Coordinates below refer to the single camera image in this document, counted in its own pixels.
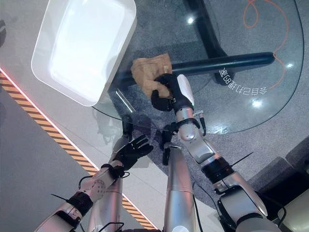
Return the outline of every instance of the white plastic tray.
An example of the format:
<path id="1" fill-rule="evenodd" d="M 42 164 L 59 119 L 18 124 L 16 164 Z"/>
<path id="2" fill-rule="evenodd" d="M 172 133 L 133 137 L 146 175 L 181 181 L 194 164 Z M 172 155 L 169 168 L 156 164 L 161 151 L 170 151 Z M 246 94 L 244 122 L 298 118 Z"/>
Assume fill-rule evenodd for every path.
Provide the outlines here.
<path id="1" fill-rule="evenodd" d="M 108 90 L 136 27 L 134 0 L 49 0 L 31 68 L 84 106 Z"/>

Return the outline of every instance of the black glove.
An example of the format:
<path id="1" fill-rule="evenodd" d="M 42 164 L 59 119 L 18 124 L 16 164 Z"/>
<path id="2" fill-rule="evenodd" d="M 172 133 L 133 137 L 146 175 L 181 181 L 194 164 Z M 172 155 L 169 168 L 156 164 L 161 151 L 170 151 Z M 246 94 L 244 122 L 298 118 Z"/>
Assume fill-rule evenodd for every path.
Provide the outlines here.
<path id="1" fill-rule="evenodd" d="M 154 147 L 147 142 L 146 136 L 141 135 L 121 148 L 113 160 L 119 160 L 124 165 L 125 171 L 129 170 L 140 157 L 146 156 L 153 150 Z"/>
<path id="2" fill-rule="evenodd" d="M 154 90 L 151 95 L 151 103 L 153 107 L 160 111 L 171 111 L 173 109 L 171 100 L 159 97 L 158 90 Z"/>

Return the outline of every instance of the orange cable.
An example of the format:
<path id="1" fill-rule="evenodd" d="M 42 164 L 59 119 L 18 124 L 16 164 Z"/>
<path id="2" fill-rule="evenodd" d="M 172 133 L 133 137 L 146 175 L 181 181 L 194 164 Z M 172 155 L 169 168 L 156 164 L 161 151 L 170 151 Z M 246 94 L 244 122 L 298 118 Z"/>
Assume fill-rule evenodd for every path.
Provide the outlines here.
<path id="1" fill-rule="evenodd" d="M 257 22 L 258 22 L 258 20 L 259 20 L 259 12 L 258 12 L 257 7 L 256 7 L 255 4 L 254 4 L 254 2 L 255 2 L 256 0 L 247 0 L 247 1 L 248 1 L 248 4 L 247 4 L 247 6 L 245 7 L 245 9 L 244 9 L 244 11 L 243 11 L 243 17 L 242 17 L 242 18 L 243 18 L 244 26 L 245 26 L 246 28 L 249 29 L 249 28 L 253 28 L 253 27 L 257 24 Z M 283 45 L 284 45 L 285 42 L 287 41 L 288 33 L 289 33 L 289 21 L 288 21 L 288 18 L 287 18 L 287 16 L 286 16 L 285 12 L 282 10 L 282 8 L 281 8 L 280 6 L 278 6 L 277 4 L 275 4 L 274 2 L 272 2 L 271 0 L 264 0 L 264 1 L 265 1 L 265 2 L 268 2 L 268 3 L 270 3 L 271 5 L 273 5 L 274 7 L 276 7 L 276 8 L 280 11 L 280 13 L 282 14 L 282 16 L 284 17 L 285 23 L 286 23 L 286 32 L 285 32 L 284 39 L 283 39 L 281 45 L 280 45 L 279 47 L 277 47 L 277 48 L 274 50 L 274 52 L 273 52 L 273 53 L 274 53 L 275 59 L 282 65 L 283 72 L 282 72 L 281 78 L 280 78 L 273 86 L 271 86 L 271 87 L 268 88 L 268 89 L 272 89 L 272 88 L 274 88 L 275 86 L 277 86 L 277 85 L 283 80 L 284 75 L 285 75 L 285 73 L 286 73 L 285 64 L 284 64 L 284 62 L 283 62 L 282 60 L 280 60 L 280 59 L 277 57 L 276 53 L 283 47 Z M 247 9 L 248 9 L 248 7 L 249 7 L 250 5 L 251 5 L 251 6 L 254 8 L 254 10 L 255 10 L 256 19 L 255 19 L 255 23 L 254 23 L 253 25 L 248 26 L 248 24 L 247 24 L 247 22 L 246 22 L 246 13 L 247 13 Z"/>

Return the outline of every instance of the robot forearm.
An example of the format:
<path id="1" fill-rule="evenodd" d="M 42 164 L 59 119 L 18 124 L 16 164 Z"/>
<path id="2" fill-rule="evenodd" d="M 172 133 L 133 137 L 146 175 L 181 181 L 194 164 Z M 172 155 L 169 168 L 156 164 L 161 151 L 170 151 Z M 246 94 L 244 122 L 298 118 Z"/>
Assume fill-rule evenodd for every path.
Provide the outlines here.
<path id="1" fill-rule="evenodd" d="M 122 172 L 123 166 L 118 160 L 103 165 L 93 177 L 83 181 L 81 189 L 52 213 L 35 232 L 71 232 L 76 229 L 92 205 L 103 197 L 105 190 L 122 176 Z"/>

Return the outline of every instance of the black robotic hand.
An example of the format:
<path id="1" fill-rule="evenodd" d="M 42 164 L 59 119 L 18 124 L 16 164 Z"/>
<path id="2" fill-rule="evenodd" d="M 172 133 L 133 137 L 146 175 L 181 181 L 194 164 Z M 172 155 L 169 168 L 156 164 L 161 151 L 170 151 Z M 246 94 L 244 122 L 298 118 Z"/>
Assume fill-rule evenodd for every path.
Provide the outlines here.
<path id="1" fill-rule="evenodd" d="M 194 103 L 190 102 L 187 96 L 183 94 L 183 92 L 186 92 L 188 88 L 191 89 L 188 81 L 183 82 L 182 79 L 182 81 L 179 82 L 176 75 L 169 73 L 159 76 L 157 79 L 155 79 L 155 81 L 165 85 L 170 90 L 173 97 L 172 99 L 161 98 L 159 97 L 159 92 L 154 90 L 151 95 L 151 103 L 155 109 L 160 111 L 171 111 L 174 109 L 175 113 L 181 108 L 185 107 L 190 107 L 193 109 Z"/>
<path id="2" fill-rule="evenodd" d="M 129 170 L 140 157 L 148 155 L 153 146 L 149 145 L 145 135 L 141 135 L 137 139 L 122 147 L 113 160 L 119 160 L 124 165 L 124 170 Z"/>

